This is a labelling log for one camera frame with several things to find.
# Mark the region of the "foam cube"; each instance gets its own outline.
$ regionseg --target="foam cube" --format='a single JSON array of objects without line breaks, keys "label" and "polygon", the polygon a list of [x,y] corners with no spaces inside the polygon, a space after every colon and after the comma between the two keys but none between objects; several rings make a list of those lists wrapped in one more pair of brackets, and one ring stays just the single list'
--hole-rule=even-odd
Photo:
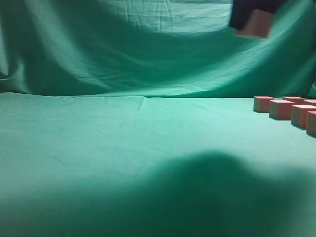
[{"label": "foam cube", "polygon": [[304,100],[304,105],[314,105],[314,106],[316,106],[316,100]]},{"label": "foam cube", "polygon": [[272,100],[270,101],[269,116],[274,119],[291,120],[293,101]]},{"label": "foam cube", "polygon": [[283,100],[293,101],[296,105],[303,105],[305,101],[304,98],[296,96],[284,96]]},{"label": "foam cube", "polygon": [[316,137],[316,112],[308,112],[307,113],[307,126],[306,132],[309,135]]},{"label": "foam cube", "polygon": [[301,128],[306,128],[308,111],[316,111],[314,105],[293,105],[292,124]]},{"label": "foam cube", "polygon": [[255,96],[253,110],[256,112],[268,113],[271,100],[274,100],[274,98],[270,96]]}]

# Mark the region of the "pink block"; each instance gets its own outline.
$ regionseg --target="pink block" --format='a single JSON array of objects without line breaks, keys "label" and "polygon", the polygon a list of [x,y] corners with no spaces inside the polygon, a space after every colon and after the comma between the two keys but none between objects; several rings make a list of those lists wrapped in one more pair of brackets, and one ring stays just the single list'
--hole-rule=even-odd
[{"label": "pink block", "polygon": [[306,132],[309,135],[316,136],[316,112],[307,113]]},{"label": "pink block", "polygon": [[235,30],[235,36],[245,38],[268,38],[273,24],[274,14],[255,9],[249,17],[245,27]]},{"label": "pink block", "polygon": [[253,110],[256,112],[268,113],[271,100],[274,100],[274,98],[270,96],[255,96]]},{"label": "pink block", "polygon": [[306,128],[308,111],[316,111],[314,105],[293,105],[292,124],[301,128]]},{"label": "pink block", "polygon": [[315,105],[316,106],[316,100],[304,100],[304,105]]},{"label": "pink block", "polygon": [[293,101],[272,100],[270,101],[269,116],[274,119],[291,120]]},{"label": "pink block", "polygon": [[293,101],[296,105],[303,105],[305,98],[296,96],[284,96],[283,100]]}]

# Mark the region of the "table surface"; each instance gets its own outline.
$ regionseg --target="table surface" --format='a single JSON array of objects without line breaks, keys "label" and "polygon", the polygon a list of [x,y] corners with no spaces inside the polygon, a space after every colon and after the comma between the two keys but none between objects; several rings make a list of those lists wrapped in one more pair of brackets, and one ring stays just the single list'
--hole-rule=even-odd
[{"label": "table surface", "polygon": [[0,94],[0,235],[313,236],[316,138],[252,109]]}]

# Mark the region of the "green fabric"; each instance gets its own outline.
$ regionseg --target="green fabric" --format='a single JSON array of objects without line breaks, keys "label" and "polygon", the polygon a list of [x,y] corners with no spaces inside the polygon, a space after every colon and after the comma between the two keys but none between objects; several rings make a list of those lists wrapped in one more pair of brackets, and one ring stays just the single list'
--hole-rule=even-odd
[{"label": "green fabric", "polygon": [[0,94],[2,237],[298,237],[315,138],[253,99]]},{"label": "green fabric", "polygon": [[307,95],[315,81],[313,1],[290,1],[268,40],[233,36],[231,2],[0,0],[0,92]]}]

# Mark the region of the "cube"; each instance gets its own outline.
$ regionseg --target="cube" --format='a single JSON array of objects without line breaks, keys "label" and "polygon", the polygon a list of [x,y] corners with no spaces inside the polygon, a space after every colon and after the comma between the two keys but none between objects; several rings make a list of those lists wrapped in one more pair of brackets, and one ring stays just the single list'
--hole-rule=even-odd
[{"label": "cube", "polygon": [[316,106],[316,100],[304,100],[304,105],[314,105],[314,106]]},{"label": "cube", "polygon": [[307,113],[306,132],[307,134],[316,137],[316,112]]},{"label": "cube", "polygon": [[293,105],[292,107],[292,124],[301,128],[306,128],[307,113],[316,111],[314,105]]},{"label": "cube", "polygon": [[279,120],[291,120],[293,101],[272,100],[270,101],[269,116]]},{"label": "cube", "polygon": [[256,112],[268,113],[271,100],[274,100],[274,98],[270,96],[255,96],[253,110]]},{"label": "cube", "polygon": [[305,98],[296,96],[284,96],[283,100],[293,101],[296,105],[303,105]]}]

